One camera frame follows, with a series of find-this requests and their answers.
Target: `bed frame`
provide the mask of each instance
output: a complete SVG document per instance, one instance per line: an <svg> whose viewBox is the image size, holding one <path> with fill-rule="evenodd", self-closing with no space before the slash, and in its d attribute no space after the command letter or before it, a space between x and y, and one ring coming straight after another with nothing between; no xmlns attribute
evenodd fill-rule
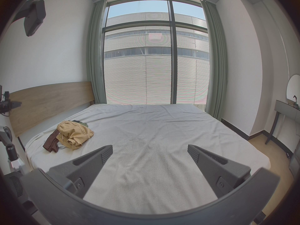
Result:
<svg viewBox="0 0 300 225"><path fill-rule="evenodd" d="M28 129L61 112L90 102L94 104L91 82L66 82L19 90L10 94L22 102L10 112L11 127L19 137Z"/></svg>

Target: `wrinkled sheet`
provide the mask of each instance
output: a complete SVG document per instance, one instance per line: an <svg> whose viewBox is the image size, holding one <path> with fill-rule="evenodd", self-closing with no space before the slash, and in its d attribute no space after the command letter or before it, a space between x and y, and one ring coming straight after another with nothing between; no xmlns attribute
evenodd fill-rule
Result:
<svg viewBox="0 0 300 225"><path fill-rule="evenodd" d="M55 125L27 143L28 161L32 168L47 172L50 167L112 144L113 155L84 197L104 208L162 214L216 200L188 154L188 144L250 166L251 174L260 167L270 168L267 156L192 104L95 104L67 120L74 119L88 123L94 136L74 151L65 148L49 153L43 144Z"/></svg>

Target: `sky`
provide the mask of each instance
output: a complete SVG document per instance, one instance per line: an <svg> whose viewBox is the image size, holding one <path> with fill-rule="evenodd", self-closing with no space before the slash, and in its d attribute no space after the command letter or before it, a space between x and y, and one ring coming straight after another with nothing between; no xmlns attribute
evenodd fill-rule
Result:
<svg viewBox="0 0 300 225"><path fill-rule="evenodd" d="M201 7L186 4L182 2L173 2L174 13L198 17L205 20L203 9ZM125 2L112 5L108 11L108 18L120 16L129 13L140 12L168 12L167 1L163 0L143 0Z"/></svg>

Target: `window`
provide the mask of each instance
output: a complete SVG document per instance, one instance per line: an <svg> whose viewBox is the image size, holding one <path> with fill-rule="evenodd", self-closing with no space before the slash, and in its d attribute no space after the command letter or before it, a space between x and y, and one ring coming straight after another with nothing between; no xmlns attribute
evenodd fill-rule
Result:
<svg viewBox="0 0 300 225"><path fill-rule="evenodd" d="M103 28L103 66L107 103L206 104L209 81L207 26L200 6L167 0L109 6ZM170 32L176 26L176 33ZM177 40L177 89L172 83L171 40Z"/></svg>

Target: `mirror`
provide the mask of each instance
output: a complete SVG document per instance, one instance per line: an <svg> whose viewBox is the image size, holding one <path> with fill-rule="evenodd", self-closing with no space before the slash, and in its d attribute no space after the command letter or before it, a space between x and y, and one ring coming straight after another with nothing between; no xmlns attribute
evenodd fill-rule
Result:
<svg viewBox="0 0 300 225"><path fill-rule="evenodd" d="M298 74L293 75L289 83L287 84L287 99L296 101L294 96L297 97L297 104L300 102L300 76Z"/></svg>

